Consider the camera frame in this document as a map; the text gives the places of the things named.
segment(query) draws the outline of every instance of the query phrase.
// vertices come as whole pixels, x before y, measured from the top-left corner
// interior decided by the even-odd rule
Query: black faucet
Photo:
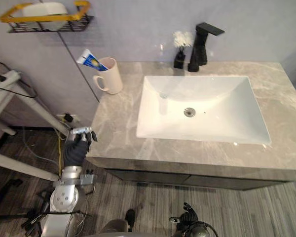
[[[207,24],[206,22],[196,25],[196,37],[192,49],[191,60],[187,67],[189,72],[198,72],[199,66],[207,64],[205,43],[208,33],[218,36],[224,33],[224,31]]]

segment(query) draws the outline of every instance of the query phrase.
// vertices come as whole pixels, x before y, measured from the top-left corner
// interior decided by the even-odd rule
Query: mug
[[[113,58],[101,58],[99,62],[108,70],[98,72],[98,76],[93,76],[94,83],[102,91],[106,91],[109,94],[117,94],[122,90],[123,82],[120,78],[116,60]],[[101,79],[104,87],[99,85],[99,79]]]

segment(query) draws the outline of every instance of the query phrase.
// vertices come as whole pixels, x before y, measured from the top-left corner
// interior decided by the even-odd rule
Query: electrical outlet
[[[73,121],[71,123],[74,123],[74,122],[80,122],[80,118],[78,117],[78,115],[72,115],[70,114],[72,117],[73,117]],[[57,119],[59,119],[60,121],[63,121],[64,120],[64,117],[65,117],[65,114],[58,114],[56,115]]]

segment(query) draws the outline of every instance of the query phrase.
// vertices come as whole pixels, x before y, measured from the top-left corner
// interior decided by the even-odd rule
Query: toothpaste tube
[[[107,68],[92,55],[89,49],[85,49],[76,62],[94,68],[98,71],[107,70]]]

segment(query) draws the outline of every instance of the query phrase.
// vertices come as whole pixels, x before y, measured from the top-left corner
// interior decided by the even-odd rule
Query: gray wall
[[[74,12],[73,1],[63,2]],[[0,1],[0,14],[21,2]],[[118,61],[172,61],[172,32],[208,22],[225,30],[209,36],[209,61],[280,62],[296,85],[296,0],[90,0],[95,16],[86,32],[62,33],[75,58],[89,48]],[[56,33],[7,34],[0,23],[0,60],[30,75],[53,111],[76,113],[88,123],[97,103]],[[189,60],[190,48],[186,50]],[[81,66],[92,89],[95,71]],[[27,124],[34,125],[32,120]]]
[[[0,1],[0,15],[19,2],[24,1]],[[77,114],[82,124],[90,125],[98,102],[57,33],[8,34],[8,30],[0,22],[0,61],[26,73],[25,80],[32,80],[52,114]],[[16,98],[5,111],[1,119],[11,125],[49,126]]]

